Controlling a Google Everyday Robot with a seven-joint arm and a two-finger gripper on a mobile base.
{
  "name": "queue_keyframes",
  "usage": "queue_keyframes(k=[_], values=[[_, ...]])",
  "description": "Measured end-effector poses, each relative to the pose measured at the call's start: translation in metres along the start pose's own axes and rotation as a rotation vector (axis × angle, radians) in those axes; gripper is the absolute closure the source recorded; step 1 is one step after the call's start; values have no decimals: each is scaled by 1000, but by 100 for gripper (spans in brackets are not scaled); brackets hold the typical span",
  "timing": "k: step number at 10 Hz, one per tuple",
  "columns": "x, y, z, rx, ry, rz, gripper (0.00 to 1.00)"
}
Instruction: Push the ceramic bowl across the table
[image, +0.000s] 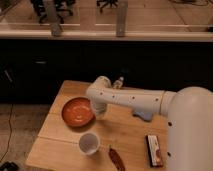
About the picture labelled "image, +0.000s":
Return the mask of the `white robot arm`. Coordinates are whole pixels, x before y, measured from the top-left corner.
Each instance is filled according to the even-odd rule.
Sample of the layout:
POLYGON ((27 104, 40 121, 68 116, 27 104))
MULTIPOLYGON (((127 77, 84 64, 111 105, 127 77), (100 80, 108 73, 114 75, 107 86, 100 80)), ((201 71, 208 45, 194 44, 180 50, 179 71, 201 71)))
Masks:
POLYGON ((191 86, 177 92, 113 89, 105 76, 86 90, 95 115, 109 104, 167 118, 167 171, 213 171, 213 92, 191 86))

